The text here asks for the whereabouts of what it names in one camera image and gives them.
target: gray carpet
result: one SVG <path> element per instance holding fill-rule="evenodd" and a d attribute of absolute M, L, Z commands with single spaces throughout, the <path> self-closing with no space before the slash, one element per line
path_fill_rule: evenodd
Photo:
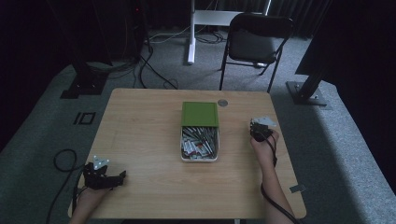
<path fill-rule="evenodd" d="M 179 89 L 217 90 L 224 43 L 197 42 L 195 64 L 187 65 L 188 43 L 187 39 L 177 38 L 152 44 L 154 53 L 150 65 L 163 77 L 172 79 Z M 330 105 L 324 108 L 295 105 L 289 95 L 286 81 L 306 79 L 294 72 L 308 45 L 309 40 L 299 38 L 286 44 L 271 90 L 294 171 L 299 183 L 306 186 L 303 197 L 307 216 L 303 222 L 394 223 L 395 195 L 336 88 L 320 83 L 319 90 Z M 144 47 L 142 56 L 147 58 L 148 55 Z M 272 67 L 258 77 L 259 70 L 255 68 L 230 65 L 223 89 L 266 91 Z M 31 115 L 0 154 L 0 223 L 45 223 L 50 204 L 67 176 L 54 168 L 54 155 L 64 148 L 73 148 L 78 154 L 77 164 L 87 160 L 112 90 L 142 88 L 138 68 L 137 65 L 136 69 L 112 73 L 102 95 L 82 95 L 75 100 L 60 99 L 75 76 L 72 66 L 52 80 Z M 143 71 L 142 79 L 148 88 L 170 88 L 149 68 Z M 78 113 L 95 113 L 96 116 L 91 125 L 75 124 Z M 69 167 L 71 160 L 69 154 L 64 154 L 58 162 L 62 167 Z M 77 172 L 74 172 L 53 207 L 51 223 L 67 223 L 67 208 L 76 178 Z"/>

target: chair leg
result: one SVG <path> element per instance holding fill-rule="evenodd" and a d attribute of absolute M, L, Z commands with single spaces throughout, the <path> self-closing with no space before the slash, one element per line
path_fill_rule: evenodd
<path fill-rule="evenodd" d="M 222 89 L 222 82 L 224 79 L 224 71 L 225 71 L 225 63 L 224 63 L 224 65 L 221 66 L 221 79 L 220 79 L 219 91 L 221 91 L 221 89 Z"/>
<path fill-rule="evenodd" d="M 274 67 L 274 72 L 273 72 L 273 74 L 271 75 L 270 84 L 268 85 L 268 89 L 267 89 L 267 92 L 268 92 L 268 93 L 270 93 L 272 84 L 273 84 L 273 82 L 274 82 L 274 78 L 275 78 L 275 74 L 276 74 L 276 69 L 277 69 L 277 65 L 279 64 L 279 60 L 280 60 L 280 58 L 278 58 L 278 59 L 276 60 L 275 67 Z"/>
<path fill-rule="evenodd" d="M 264 69 L 262 69 L 262 72 L 259 74 L 259 76 L 262 76 L 262 74 L 264 74 L 264 72 L 267 70 L 267 68 L 270 66 L 270 64 L 268 63 Z"/>
<path fill-rule="evenodd" d="M 221 62 L 221 78 L 220 78 L 220 85 L 219 85 L 219 91 L 222 89 L 222 83 L 224 79 L 224 71 L 225 71 L 225 64 L 227 63 L 227 56 L 228 56 L 228 42 L 226 43 L 225 49 L 224 49 L 224 54 L 223 54 L 223 60 Z"/>

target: stand base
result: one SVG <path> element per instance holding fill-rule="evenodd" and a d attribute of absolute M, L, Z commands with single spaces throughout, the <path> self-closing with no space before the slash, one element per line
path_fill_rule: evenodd
<path fill-rule="evenodd" d="M 100 95 L 106 85 L 108 73 L 101 73 L 93 79 L 90 85 L 80 85 L 78 76 L 75 77 L 69 90 L 64 91 L 61 99 L 77 99 L 80 95 Z"/>
<path fill-rule="evenodd" d="M 314 94 L 309 99 L 302 99 L 299 97 L 300 88 L 304 85 L 303 82 L 288 81 L 286 85 L 289 89 L 289 93 L 293 98 L 293 102 L 296 105 L 319 105 L 321 108 L 331 109 L 329 104 L 323 99 L 323 96 L 319 89 L 316 89 Z"/>

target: chair backrest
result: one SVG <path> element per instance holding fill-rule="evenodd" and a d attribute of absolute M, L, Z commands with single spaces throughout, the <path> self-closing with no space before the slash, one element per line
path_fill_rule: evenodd
<path fill-rule="evenodd" d="M 293 33 L 293 21 L 255 13 L 240 13 L 230 23 L 230 32 L 246 30 L 254 35 L 288 39 Z"/>

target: human arm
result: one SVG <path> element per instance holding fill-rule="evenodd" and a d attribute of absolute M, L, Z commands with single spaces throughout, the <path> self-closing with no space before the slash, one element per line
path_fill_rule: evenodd
<path fill-rule="evenodd" d="M 250 139 L 250 144 L 252 145 L 259 165 L 262 169 L 262 187 L 264 188 L 266 194 L 278 205 L 288 211 L 293 217 L 290 204 L 286 199 L 286 196 L 280 187 L 280 183 L 276 174 L 276 169 L 273 162 L 273 150 L 272 146 L 276 145 L 276 141 L 279 138 L 279 133 L 273 131 L 272 137 L 270 136 L 267 141 L 257 142 L 254 138 Z M 272 206 L 265 198 L 265 217 L 266 223 L 268 224 L 292 224 L 293 222 L 287 218 L 278 209 Z"/>
<path fill-rule="evenodd" d="M 78 203 L 69 224 L 86 223 L 93 210 L 95 210 L 108 192 L 109 189 L 84 189 L 78 197 Z"/>

